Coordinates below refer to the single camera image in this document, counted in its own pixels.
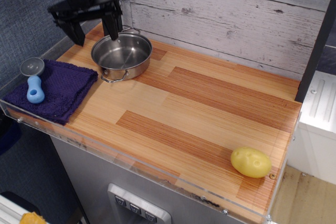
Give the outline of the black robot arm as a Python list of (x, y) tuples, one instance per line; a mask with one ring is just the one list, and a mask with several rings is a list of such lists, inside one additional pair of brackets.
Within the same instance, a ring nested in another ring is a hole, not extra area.
[(77, 45), (85, 42), (80, 23), (101, 19), (112, 40), (118, 35), (118, 19), (122, 15), (119, 0), (64, 0), (48, 7), (54, 23)]

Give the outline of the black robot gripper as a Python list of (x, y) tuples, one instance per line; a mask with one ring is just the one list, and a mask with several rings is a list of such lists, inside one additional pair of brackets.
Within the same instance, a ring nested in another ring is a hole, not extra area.
[(84, 45), (85, 33), (80, 22), (85, 20), (102, 18), (111, 39), (116, 40), (119, 36), (118, 20), (122, 10), (118, 0), (63, 0), (47, 10), (76, 45)]

